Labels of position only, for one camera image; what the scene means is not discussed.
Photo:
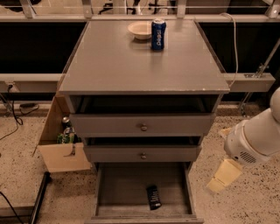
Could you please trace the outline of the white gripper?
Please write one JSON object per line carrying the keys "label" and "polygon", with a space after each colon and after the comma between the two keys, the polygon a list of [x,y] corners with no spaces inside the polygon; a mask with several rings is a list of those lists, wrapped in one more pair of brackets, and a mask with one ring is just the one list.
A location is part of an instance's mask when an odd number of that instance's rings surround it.
{"label": "white gripper", "polygon": [[242,121],[232,129],[226,128],[219,131],[219,135],[226,138],[224,150],[232,159],[225,158],[206,185],[212,192],[218,193],[232,184],[242,174],[242,165],[254,166],[270,160],[269,156],[254,148],[247,139],[245,135],[246,122]]}

